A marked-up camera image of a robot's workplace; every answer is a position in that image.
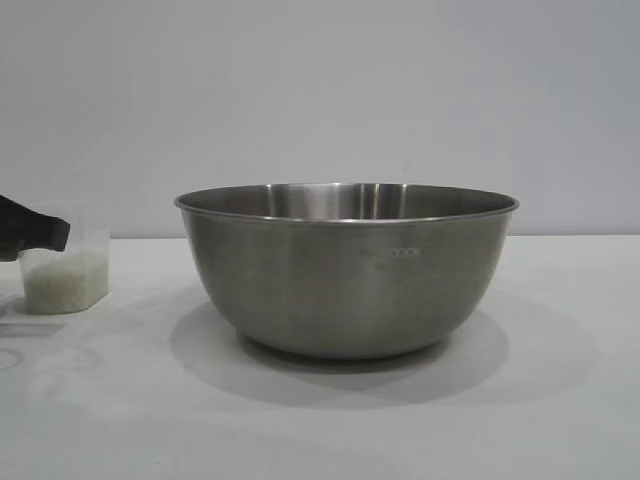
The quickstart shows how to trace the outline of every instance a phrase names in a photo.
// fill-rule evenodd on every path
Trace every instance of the gray wall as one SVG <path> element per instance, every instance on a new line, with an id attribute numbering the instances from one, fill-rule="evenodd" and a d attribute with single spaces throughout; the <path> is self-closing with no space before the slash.
<path id="1" fill-rule="evenodd" d="M 0 192 L 182 234 L 179 193 L 391 181 L 640 233 L 637 0 L 1 0 Z"/>

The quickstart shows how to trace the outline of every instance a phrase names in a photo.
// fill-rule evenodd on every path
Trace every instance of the white table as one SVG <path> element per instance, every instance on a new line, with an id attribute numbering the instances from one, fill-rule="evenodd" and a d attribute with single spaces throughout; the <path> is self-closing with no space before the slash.
<path id="1" fill-rule="evenodd" d="M 640 478 L 640 237 L 513 237 L 448 345 L 296 364 L 215 313 L 184 240 L 120 240 L 88 312 L 0 265 L 0 478 Z"/>

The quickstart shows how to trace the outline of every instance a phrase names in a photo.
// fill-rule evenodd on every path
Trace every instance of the clear plastic container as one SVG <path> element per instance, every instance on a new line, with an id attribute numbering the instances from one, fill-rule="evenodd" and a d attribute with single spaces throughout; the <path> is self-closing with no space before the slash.
<path id="1" fill-rule="evenodd" d="M 64 252 L 27 250 L 20 255 L 27 312 L 51 315 L 86 310 L 109 292 L 109 228 L 91 202 L 34 206 L 71 225 Z"/>

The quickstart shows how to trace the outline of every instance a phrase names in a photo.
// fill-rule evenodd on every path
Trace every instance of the stainless steel bowl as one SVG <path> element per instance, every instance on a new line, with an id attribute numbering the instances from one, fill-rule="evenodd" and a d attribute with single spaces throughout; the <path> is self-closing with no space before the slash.
<path id="1" fill-rule="evenodd" d="M 205 289 L 235 328 L 303 355 L 442 340 L 476 308 L 518 202 L 394 184 L 217 188 L 176 200 Z"/>

